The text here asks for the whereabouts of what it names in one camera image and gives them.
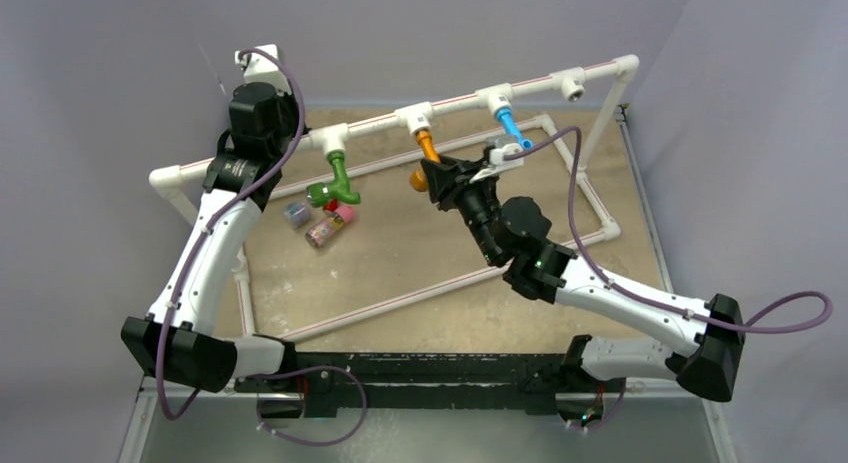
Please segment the orange water faucet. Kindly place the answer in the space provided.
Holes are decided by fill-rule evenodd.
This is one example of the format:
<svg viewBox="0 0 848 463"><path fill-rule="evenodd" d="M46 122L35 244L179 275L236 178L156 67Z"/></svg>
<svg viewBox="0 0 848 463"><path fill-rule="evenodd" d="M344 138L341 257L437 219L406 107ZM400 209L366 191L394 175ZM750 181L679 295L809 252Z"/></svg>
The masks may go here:
<svg viewBox="0 0 848 463"><path fill-rule="evenodd" d="M414 133L414 139L422 152L422 161L429 160L435 161L437 163L440 162L440 157L433 146L432 134L429 129L423 128L417 130ZM417 192L428 191L428 181L421 165L418 165L416 169L411 173L409 177L409 183L411 187Z"/></svg>

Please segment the white PVC pipe frame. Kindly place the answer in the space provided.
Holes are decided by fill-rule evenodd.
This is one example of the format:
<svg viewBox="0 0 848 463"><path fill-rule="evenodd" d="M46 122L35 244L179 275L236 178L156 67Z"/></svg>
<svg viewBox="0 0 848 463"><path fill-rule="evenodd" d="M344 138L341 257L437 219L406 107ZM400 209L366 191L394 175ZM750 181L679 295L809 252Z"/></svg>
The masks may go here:
<svg viewBox="0 0 848 463"><path fill-rule="evenodd" d="M636 55L629 54L612 59L611 61L599 63L588 67L575 67L566 70L557 71L547 76L538 77L531 80L526 80L517 83L502 83L491 87L476 90L473 93L461 95L438 102L420 102L403 108L394 110L391 113L384 115L373 116L364 120L337 123L327 125L321 128L312 130L309 134L304 134L301 140L299 149L312 150L320 149L329 153L333 150L346 150L346 144L351 141L362 140L363 138L373 140L373 135L380 135L385 132L394 132L392 135L399 136L398 131L404 128L404 131L409 129L409 132L430 127L429 125L438 117L445 115L478 110L487 108L488 112L494 114L496 110L502 107L509 107L508 103L519 96L527 96L535 93L540 93L546 90L562 90L566 98L577 99L576 93L568 93L574 89L585 90L580 84L612 77L613 83L609 90L603 105L594 120L591 129L588 131L586 143L588 148L583 150L586 156L589 156L592 151L598 146L602 139L606 125L613 119L613 114L620 109L619 103L625 93L629 83L634 78L639 68L639 58ZM547 113L536 115L532 118L516 122L521 131L544 131L546 137L554 135L554 121ZM434 144L436 151L451 152L473 145L482 145L486 138L498 137L507 135L503 128L491 128L486 131L466 135L461 138L444 141ZM357 166L352 166L347 169L350 179L365 177L391 168L399 167L404 164L412 164L418 157L422 157L422 152L419 149L413 150L411 146L405 147L405 153L386 154L385 158L376 159ZM174 208L190 223L198 214L198 208L189 202L188 197L183 191L183 187L191 181L199 181L204 176L206 170L210 166L212 158L201 160L194 163L183 165L173 165L163 168L154 169L149 175L149 183L155 191L166 201L171 203ZM580 163L577 170L574 170L577 178L577 188L585 197L588 205L592 208L593 214L600 223L600 227L591 233L580 235L581 241L587 246L595 243L612 241L619 237L621 228L616 219L604 206L591 180L586 175L586 164ZM317 182L330 182L332 173L316 176L310 179L302 180L297 183L292 183L286 186L275 188L271 192L270 199L280 199L303 192L306 195L306 188ZM250 291L248 260L244 255L243 248L239 248L238 265L233 269L233 280L239 291L239 308L240 318L243 331L255 330L253 301ZM307 325L303 328L294 329L281 335L283 339L300 342L319 338L323 335L339 331L342 328L364 322L369 319L377 318L387 314L390 311L396 311L401 308L409 307L415 303L428 301L441 295L449 294L450 292L460 291L466 287L481 283L483 281L495 278L497 268L488 268L475 270L474 272L461 275L452 279L445 280L434 286L421 288L415 292L404 294L396 298L374 303L357 309L352 312L344 313L337 317L333 317L321 322Z"/></svg>

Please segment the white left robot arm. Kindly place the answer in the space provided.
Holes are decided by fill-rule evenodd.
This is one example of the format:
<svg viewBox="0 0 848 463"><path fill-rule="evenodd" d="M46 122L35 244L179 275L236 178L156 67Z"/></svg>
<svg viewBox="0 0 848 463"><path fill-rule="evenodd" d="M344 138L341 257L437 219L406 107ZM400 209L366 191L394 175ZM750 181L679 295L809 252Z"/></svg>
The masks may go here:
<svg viewBox="0 0 848 463"><path fill-rule="evenodd" d="M259 373L272 391L284 392L297 382L298 365L282 355L282 344L263 344L252 357L245 345L213 333L225 281L282 177L279 163L302 113L293 95L266 82L237 87L228 113L178 263L146 315L127 318L120 337L149 377L217 392Z"/></svg>

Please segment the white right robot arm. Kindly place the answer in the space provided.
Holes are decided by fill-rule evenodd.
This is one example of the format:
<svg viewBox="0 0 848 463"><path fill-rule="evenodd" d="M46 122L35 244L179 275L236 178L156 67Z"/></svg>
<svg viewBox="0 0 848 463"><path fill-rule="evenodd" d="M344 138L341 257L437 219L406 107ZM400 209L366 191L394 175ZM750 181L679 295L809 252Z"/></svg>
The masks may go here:
<svg viewBox="0 0 848 463"><path fill-rule="evenodd" d="M500 202L495 176L478 178L482 160L424 159L430 201L457 210L486 263L528 300L597 313L649 336L659 357L605 355L599 342L564 359L561 375L576 390L597 380L670 379L714 402L731 401L745 336L739 303L717 293L709 300L657 290L591 264L578 251L548 237L551 222L526 196ZM610 363L600 364L606 357Z"/></svg>

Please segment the blue water faucet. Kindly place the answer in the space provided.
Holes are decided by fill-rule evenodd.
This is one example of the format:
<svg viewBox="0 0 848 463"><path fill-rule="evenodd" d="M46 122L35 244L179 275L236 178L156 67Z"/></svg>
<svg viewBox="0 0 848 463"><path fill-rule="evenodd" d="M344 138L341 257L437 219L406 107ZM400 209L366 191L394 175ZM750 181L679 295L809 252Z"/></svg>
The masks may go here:
<svg viewBox="0 0 848 463"><path fill-rule="evenodd" d="M510 107L502 107L493 114L494 119L501 124L505 133L516 139L516 142L523 150L528 150L533 147L533 142L524 137L519 129Z"/></svg>

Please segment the green water faucet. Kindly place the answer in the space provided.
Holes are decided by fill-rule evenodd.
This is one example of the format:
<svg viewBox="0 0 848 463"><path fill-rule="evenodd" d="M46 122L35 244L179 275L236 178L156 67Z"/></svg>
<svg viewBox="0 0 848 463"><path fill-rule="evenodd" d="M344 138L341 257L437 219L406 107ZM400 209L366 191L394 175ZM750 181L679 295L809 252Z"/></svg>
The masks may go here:
<svg viewBox="0 0 848 463"><path fill-rule="evenodd" d="M323 207L332 200L340 204L359 205L361 195L351 187L351 180L346 169L346 154L342 150L333 150L325 155L332 169L330 182L317 182L306 188L306 196L312 207Z"/></svg>

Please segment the red and black faucet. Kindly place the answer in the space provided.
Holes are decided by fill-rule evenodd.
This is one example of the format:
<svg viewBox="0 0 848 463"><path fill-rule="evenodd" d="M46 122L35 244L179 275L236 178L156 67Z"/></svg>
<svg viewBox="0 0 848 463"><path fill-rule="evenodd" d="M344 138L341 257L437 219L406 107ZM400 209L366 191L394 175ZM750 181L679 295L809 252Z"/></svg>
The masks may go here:
<svg viewBox="0 0 848 463"><path fill-rule="evenodd" d="M339 201L337 199L331 199L326 204L323 205L322 210L325 214L334 213L339 207Z"/></svg>

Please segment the pink capped colourful bottle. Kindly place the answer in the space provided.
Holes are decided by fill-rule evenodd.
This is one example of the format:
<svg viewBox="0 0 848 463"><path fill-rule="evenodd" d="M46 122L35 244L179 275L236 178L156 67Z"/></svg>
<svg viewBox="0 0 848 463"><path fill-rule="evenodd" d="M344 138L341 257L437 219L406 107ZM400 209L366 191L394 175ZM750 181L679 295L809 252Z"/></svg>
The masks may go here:
<svg viewBox="0 0 848 463"><path fill-rule="evenodd" d="M346 225L352 223L357 216L353 206L340 205L334 211L325 215L318 223L305 233L305 240L313 248L322 248Z"/></svg>

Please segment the clear plastic cup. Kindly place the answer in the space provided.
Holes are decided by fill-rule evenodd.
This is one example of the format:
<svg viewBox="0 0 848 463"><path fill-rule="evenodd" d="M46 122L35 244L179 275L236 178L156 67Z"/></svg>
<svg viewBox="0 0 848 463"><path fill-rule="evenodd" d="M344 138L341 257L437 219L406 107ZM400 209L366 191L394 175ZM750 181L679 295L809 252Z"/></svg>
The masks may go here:
<svg viewBox="0 0 848 463"><path fill-rule="evenodd" d="M302 228L313 219L312 208L301 201L287 204L283 208L283 216L292 229Z"/></svg>

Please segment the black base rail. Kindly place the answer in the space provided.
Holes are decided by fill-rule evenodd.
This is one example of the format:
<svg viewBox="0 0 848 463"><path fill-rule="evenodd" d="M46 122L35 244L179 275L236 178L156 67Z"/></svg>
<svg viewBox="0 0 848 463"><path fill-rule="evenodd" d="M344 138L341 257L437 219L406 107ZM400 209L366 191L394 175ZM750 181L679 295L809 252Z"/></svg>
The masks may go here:
<svg viewBox="0 0 848 463"><path fill-rule="evenodd" d="M578 422L603 414L625 381L603 382L566 353L300 352L272 377L246 377L240 393L302 395L308 418L342 408L519 410Z"/></svg>

